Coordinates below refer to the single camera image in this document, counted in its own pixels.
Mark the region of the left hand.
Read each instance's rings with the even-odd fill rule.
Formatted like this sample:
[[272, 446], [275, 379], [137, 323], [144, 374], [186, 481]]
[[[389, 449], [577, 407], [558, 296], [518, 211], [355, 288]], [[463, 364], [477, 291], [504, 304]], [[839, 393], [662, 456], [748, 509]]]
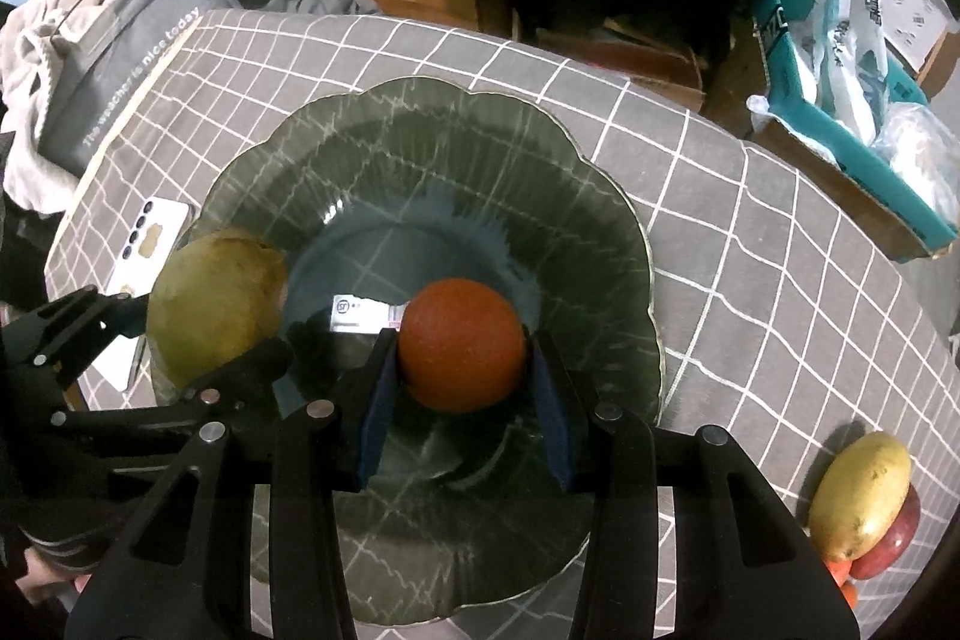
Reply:
[[31, 606], [39, 606], [52, 598], [53, 592], [62, 585], [71, 585], [77, 593], [85, 591], [91, 573], [75, 573], [49, 562], [36, 548], [23, 552], [26, 573], [14, 579], [16, 588]]

